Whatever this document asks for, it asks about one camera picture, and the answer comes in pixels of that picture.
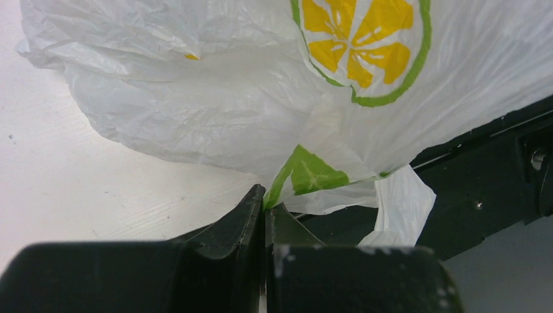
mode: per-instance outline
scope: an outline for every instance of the black plastic part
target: black plastic part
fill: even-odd
[[[547,154],[539,170],[537,179],[536,202],[543,216],[553,214],[553,155]]]
[[[0,312],[257,312],[264,192],[188,241],[30,246],[0,279]]]
[[[283,205],[265,230],[268,313],[462,312],[428,249],[325,246]]]

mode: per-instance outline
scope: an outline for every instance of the white table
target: white table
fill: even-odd
[[[20,21],[19,1],[0,1],[0,274],[40,241],[175,237],[216,221],[256,183],[100,137],[61,74],[14,51]]]

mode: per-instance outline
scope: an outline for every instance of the white surface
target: white surface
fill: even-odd
[[[256,182],[100,137],[61,75],[14,51],[20,21],[19,1],[1,0],[0,273],[39,241],[180,235],[220,218]]]
[[[553,218],[501,230],[445,262],[467,313],[553,312]]]

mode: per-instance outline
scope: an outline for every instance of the green printed shape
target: green printed shape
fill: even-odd
[[[291,179],[296,196],[350,184],[350,178],[345,172],[336,171],[320,157],[298,145],[265,196],[263,200],[265,208],[270,209],[278,204],[282,187],[288,177]]]

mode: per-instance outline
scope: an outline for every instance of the white plastic bag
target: white plastic bag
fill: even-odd
[[[549,0],[22,0],[22,12],[18,51],[64,71],[101,135],[255,173],[268,206],[324,214],[378,194],[394,243],[414,243],[433,202],[398,169],[553,93]]]

